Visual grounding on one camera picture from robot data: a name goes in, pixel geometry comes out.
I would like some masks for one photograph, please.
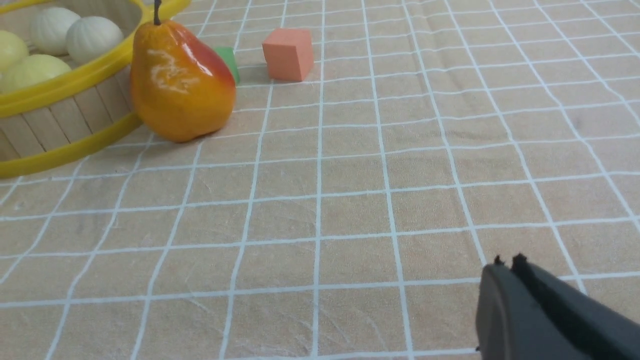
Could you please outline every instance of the wooden basket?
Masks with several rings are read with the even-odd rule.
[[[168,19],[190,0],[165,0]],[[112,51],[49,81],[0,94],[0,178],[44,171],[83,158],[140,126],[129,97],[133,34],[152,19],[142,0],[17,0],[0,6],[0,29],[30,44],[29,24],[42,8],[61,6],[82,17],[112,20],[125,40]]]

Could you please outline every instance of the green block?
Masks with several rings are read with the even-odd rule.
[[[214,47],[213,51],[215,51],[218,56],[222,58],[225,64],[227,64],[227,67],[231,70],[231,74],[233,74],[234,79],[236,80],[236,85],[240,84],[240,73],[238,72],[238,65],[236,65],[234,48],[230,46],[221,46]]]

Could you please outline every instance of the wooden slat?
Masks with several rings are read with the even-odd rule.
[[[0,119],[0,129],[21,158],[44,152],[42,145],[22,116]]]
[[[115,78],[120,85],[120,91],[122,92],[122,95],[124,95],[124,99],[127,101],[129,111],[133,111],[133,102],[131,102],[131,82],[129,80],[129,66],[117,72]]]
[[[112,124],[109,112],[104,107],[98,90],[89,88],[74,98],[92,133],[95,134]]]
[[[69,144],[69,140],[60,128],[58,121],[48,108],[29,111],[23,113],[22,116],[27,120],[27,124],[45,151]]]
[[[127,105],[127,101],[115,77],[112,76],[101,82],[96,88],[112,122],[122,119],[129,113],[129,105]]]
[[[49,109],[70,142],[76,142],[91,135],[91,130],[73,97],[58,101]]]
[[[13,148],[4,131],[0,131],[0,161],[19,159],[20,154]]]

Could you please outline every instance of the yellow basket rim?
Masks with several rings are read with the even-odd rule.
[[[142,12],[138,27],[152,19],[141,0],[128,1],[138,5]],[[52,0],[21,0],[0,6],[0,14],[50,2]],[[110,78],[131,62],[134,34],[135,30],[110,52],[71,72],[9,94],[0,94],[0,119],[46,107]]]

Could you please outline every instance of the table surface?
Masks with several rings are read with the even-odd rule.
[[[8,359],[479,359],[481,268],[519,252],[640,321],[638,0],[174,19],[234,47],[236,111],[1,183]],[[302,83],[266,75],[277,27],[312,31]]]

